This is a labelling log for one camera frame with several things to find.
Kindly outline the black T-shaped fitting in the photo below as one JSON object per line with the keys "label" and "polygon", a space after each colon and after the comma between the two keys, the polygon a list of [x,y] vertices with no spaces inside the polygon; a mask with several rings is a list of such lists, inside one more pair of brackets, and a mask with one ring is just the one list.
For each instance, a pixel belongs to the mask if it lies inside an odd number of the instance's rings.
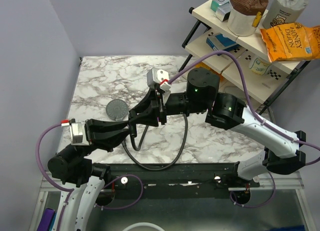
{"label": "black T-shaped fitting", "polygon": [[128,127],[130,131],[130,137],[136,138],[137,137],[137,125],[134,122],[129,121]]}

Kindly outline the grey shower head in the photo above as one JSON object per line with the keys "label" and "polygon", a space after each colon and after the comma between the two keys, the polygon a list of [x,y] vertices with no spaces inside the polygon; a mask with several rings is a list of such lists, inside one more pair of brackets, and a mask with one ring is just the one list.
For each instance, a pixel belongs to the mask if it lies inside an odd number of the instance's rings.
{"label": "grey shower head", "polygon": [[107,104],[105,111],[111,120],[121,121],[129,113],[129,107],[125,101],[121,99],[113,99]]}

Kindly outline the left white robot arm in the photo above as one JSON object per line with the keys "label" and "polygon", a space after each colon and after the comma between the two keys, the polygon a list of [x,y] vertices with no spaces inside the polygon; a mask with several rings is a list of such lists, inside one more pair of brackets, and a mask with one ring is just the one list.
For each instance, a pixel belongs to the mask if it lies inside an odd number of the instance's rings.
{"label": "left white robot arm", "polygon": [[47,163],[51,176],[62,182],[58,218],[53,225],[56,231],[75,230],[79,207],[93,205],[93,201],[81,200],[89,181],[94,182],[95,188],[110,185],[109,166],[93,164],[86,157],[97,149],[112,152],[130,133],[127,124],[95,119],[85,123],[74,119],[61,121],[61,126],[69,127],[70,144]]}

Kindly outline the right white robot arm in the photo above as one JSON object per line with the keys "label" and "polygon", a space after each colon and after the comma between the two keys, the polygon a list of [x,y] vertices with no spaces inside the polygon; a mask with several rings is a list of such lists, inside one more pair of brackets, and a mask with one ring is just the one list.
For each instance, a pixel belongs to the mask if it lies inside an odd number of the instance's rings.
{"label": "right white robot arm", "polygon": [[166,123],[167,116],[206,113],[206,123],[243,134],[264,146],[259,154],[236,163],[236,171],[230,174],[234,186],[241,187],[268,171],[289,175],[306,165],[306,155],[297,143],[305,141],[304,132],[282,129],[285,136],[281,136],[271,129],[280,130],[277,125],[265,119],[259,122],[260,115],[250,110],[243,100],[218,91],[220,78],[211,71],[205,68],[189,71],[186,91],[181,93],[171,93],[167,71],[152,68],[146,77],[148,93],[128,116],[132,140],[137,136],[138,124],[157,127]]}

